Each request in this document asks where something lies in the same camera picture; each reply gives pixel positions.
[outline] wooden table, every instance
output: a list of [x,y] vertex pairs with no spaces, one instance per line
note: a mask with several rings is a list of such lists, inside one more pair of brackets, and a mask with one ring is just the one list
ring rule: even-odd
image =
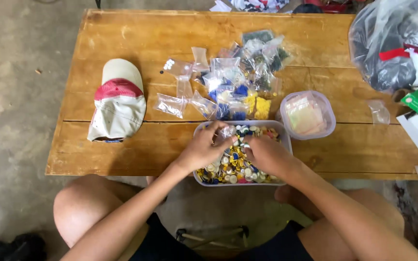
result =
[[[168,57],[192,61],[192,46],[220,48],[242,32],[271,29],[285,36],[294,61],[276,75],[284,95],[317,90],[330,100],[337,124],[326,138],[292,141],[293,154],[324,178],[418,179],[418,150],[395,116],[401,108],[366,84],[349,58],[353,15],[251,14],[193,11],[87,10],[78,32],[46,175],[160,175],[192,139],[204,118],[188,106],[184,119],[154,110],[156,94],[176,94],[176,80],[160,74]],[[147,111],[141,129],[123,143],[86,139],[93,95],[104,64],[124,58],[142,74]],[[191,83],[204,93],[203,86]],[[390,125],[372,124],[366,99],[386,102]],[[273,101],[274,118],[282,97]]]

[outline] cap brim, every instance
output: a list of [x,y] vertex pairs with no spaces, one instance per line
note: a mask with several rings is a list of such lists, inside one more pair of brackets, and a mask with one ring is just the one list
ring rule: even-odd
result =
[[112,59],[108,61],[103,68],[101,85],[117,78],[123,78],[133,82],[144,93],[140,71],[133,63],[124,59]]

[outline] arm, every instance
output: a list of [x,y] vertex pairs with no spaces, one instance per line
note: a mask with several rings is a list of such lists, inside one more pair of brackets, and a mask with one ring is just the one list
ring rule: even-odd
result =
[[96,223],[61,260],[104,261],[119,258],[170,190],[189,172],[209,165],[233,144],[232,137],[220,145],[212,145],[215,131],[223,126],[223,122],[212,122],[209,127],[197,133],[158,179]]
[[418,260],[418,251],[363,205],[346,196],[269,138],[245,138],[251,162],[302,192],[361,261]]

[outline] thigh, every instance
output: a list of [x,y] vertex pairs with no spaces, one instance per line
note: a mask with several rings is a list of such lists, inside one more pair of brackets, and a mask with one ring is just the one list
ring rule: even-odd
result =
[[[344,193],[374,212],[395,234],[403,236],[403,217],[382,196],[368,189],[349,190]],[[299,231],[298,237],[315,261],[356,260],[354,253],[326,218],[322,217],[311,226]]]
[[80,177],[54,199],[54,222],[69,247],[97,222],[138,193],[140,188],[98,175]]

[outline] person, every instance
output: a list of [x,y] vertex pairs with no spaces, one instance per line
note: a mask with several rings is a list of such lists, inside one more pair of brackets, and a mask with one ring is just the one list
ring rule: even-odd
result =
[[[214,145],[214,121],[199,131],[180,156],[148,187],[135,187],[97,175],[80,177],[54,200],[54,220],[70,250],[63,261],[203,260],[173,238],[154,209],[188,174],[214,162],[236,140]],[[275,199],[288,203],[314,223],[285,229],[235,260],[374,261],[418,260],[403,237],[404,220],[396,208],[367,189],[340,191],[268,137],[246,137],[245,152],[257,168],[288,185]]]

